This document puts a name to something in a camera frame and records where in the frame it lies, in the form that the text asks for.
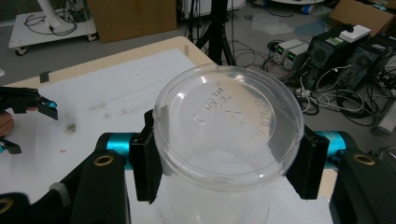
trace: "power strip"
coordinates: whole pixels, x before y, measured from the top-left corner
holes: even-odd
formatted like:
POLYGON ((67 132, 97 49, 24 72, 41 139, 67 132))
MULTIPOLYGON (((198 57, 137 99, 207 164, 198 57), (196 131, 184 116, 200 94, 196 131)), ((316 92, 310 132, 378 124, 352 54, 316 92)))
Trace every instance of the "power strip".
POLYGON ((381 133, 390 134, 396 127, 396 102, 393 102, 392 106, 388 110, 387 114, 376 126, 376 129, 381 133))

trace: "power supply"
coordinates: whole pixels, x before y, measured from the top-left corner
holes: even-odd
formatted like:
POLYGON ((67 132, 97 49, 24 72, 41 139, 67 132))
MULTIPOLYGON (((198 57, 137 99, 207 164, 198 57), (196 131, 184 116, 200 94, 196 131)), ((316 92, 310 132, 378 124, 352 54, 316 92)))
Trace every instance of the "power supply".
POLYGON ((367 39, 366 36, 353 43, 348 43, 339 38, 341 32, 348 28, 348 25, 340 25, 312 38, 308 48, 308 63, 299 71, 299 76, 303 76, 306 89, 316 91, 317 86, 322 87, 334 82, 337 75, 332 69, 346 65, 347 58, 354 49, 360 42, 367 39))
POLYGON ((289 53, 289 49, 295 48, 302 44, 303 42, 298 39, 292 39, 278 44, 273 58, 274 62, 277 64, 282 64, 289 53))
POLYGON ((306 60, 306 51, 308 50, 308 47, 309 45, 302 44, 298 47, 290 49, 288 55, 286 56, 285 62, 283 62, 283 67, 289 71, 300 67, 306 60))
POLYGON ((338 88, 356 91, 371 81, 396 51, 396 39, 380 34, 361 42, 346 63, 351 66, 339 74, 338 88))

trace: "robotic arm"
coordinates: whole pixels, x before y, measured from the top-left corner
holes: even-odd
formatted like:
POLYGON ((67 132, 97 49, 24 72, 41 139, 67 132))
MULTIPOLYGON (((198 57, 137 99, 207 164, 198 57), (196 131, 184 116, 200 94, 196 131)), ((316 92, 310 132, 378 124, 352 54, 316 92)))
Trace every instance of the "robotic arm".
MULTIPOLYGON (((15 114, 24 114, 29 107, 36 107, 38 112, 58 119, 56 106, 55 102, 41 96, 37 89, 0 87, 0 111, 12 108, 15 114)), ((5 149, 10 154, 21 153, 20 146, 1 137, 0 153, 5 149)))
MULTIPOLYGON (((21 193, 0 195, 0 223, 131 223, 124 170, 132 167, 138 201, 154 202, 163 174, 152 133, 151 111, 141 133, 104 133, 94 152, 38 202, 21 193)), ((289 182, 302 199, 316 199, 326 162, 337 166, 330 202, 334 223, 396 223, 396 176, 385 162, 357 149, 338 132, 345 148, 305 127, 289 182)))

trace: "cardboard box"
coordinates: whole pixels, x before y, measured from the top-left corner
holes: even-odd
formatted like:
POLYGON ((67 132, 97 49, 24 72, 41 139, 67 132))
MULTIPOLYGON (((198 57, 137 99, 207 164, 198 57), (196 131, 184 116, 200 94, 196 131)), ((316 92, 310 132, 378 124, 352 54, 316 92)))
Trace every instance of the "cardboard box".
POLYGON ((88 0, 102 43, 176 30, 175 0, 88 0))
POLYGON ((370 36, 395 29, 395 15, 354 0, 341 0, 330 18, 342 23, 362 25, 371 29, 370 36))

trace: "screw hole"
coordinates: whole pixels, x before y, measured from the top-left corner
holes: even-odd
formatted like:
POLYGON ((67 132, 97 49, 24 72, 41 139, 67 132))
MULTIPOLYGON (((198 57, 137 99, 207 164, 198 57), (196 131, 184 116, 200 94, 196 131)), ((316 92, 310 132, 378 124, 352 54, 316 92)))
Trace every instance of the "screw hole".
POLYGON ((101 156, 99 158, 96 158, 96 160, 93 162, 96 166, 105 166, 113 162, 114 158, 112 156, 101 156))
POLYGON ((14 204, 14 201, 10 198, 0 199, 0 215, 5 213, 12 204, 14 204))
POLYGON ((366 155, 357 154, 355 155, 355 161, 363 163, 365 165, 375 165, 375 161, 366 155))

